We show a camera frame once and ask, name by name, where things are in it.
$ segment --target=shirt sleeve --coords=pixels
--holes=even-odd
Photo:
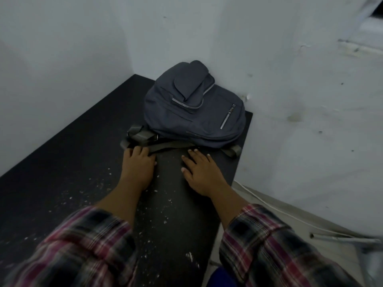
[[[5,286],[131,286],[137,251],[128,222],[86,207],[61,223]]]
[[[230,223],[219,250],[240,286],[360,286],[261,205],[248,205]]]

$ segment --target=white cable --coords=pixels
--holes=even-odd
[[[267,202],[265,202],[265,201],[264,201],[262,198],[260,198],[258,195],[252,193],[250,190],[248,190],[246,187],[244,187],[244,186],[243,186],[241,183],[239,183],[238,181],[236,181],[236,180],[234,180],[234,181],[237,182],[243,189],[245,189],[245,190],[246,190],[248,193],[250,193],[253,197],[255,197],[256,199],[258,199],[259,201],[261,201],[262,203],[264,203],[264,204],[267,205],[268,207],[270,207],[270,208],[276,210],[277,212],[283,213],[284,215],[287,215],[287,216],[289,216],[289,217],[291,217],[291,218],[293,218],[293,219],[295,219],[295,220],[297,220],[297,221],[299,221],[299,222],[301,222],[301,223],[304,223],[305,225],[308,225],[308,226],[310,226],[310,227],[316,228],[316,229],[321,230],[321,231],[327,231],[327,232],[329,232],[329,233],[334,233],[334,234],[341,235],[341,236],[347,236],[347,237],[349,237],[349,238],[356,238],[355,236],[351,236],[351,235],[347,235],[347,234],[343,234],[343,233],[338,233],[337,231],[330,231],[330,230],[326,230],[326,229],[324,229],[324,228],[316,227],[316,226],[314,226],[314,225],[312,225],[312,224],[310,224],[310,223],[308,223],[308,222],[305,222],[305,221],[303,221],[303,220],[301,220],[301,219],[299,219],[299,218],[297,218],[297,217],[294,217],[293,215],[291,215],[291,214],[289,214],[289,213],[286,213],[286,212],[284,212],[284,211],[281,211],[281,210],[279,210],[279,209],[277,209],[277,208],[271,206],[271,205],[268,204]]]

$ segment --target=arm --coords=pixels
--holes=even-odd
[[[5,285],[131,286],[137,263],[134,213],[155,165],[148,152],[141,147],[127,149],[117,187],[95,207],[65,219],[8,276]]]
[[[272,212],[235,193],[209,155],[189,154],[193,161],[182,159],[190,171],[181,171],[191,188],[211,198],[225,229],[220,259],[238,285],[359,286]]]

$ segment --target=white wall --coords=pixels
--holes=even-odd
[[[337,43],[365,1],[128,0],[123,8],[135,73],[156,79],[199,59],[218,84],[251,93],[240,182],[383,235],[383,57]]]
[[[117,0],[0,0],[0,176],[129,78]]]

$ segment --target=black tabletop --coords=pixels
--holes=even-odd
[[[0,178],[0,278],[28,258],[66,216],[102,199],[117,184],[120,140],[143,124],[143,100],[154,81],[134,75]],[[236,144],[243,146],[252,114]],[[239,159],[210,153],[232,183]],[[136,286],[200,286],[219,226],[208,198],[180,171],[186,149],[157,154],[154,179],[142,194],[134,236]]]

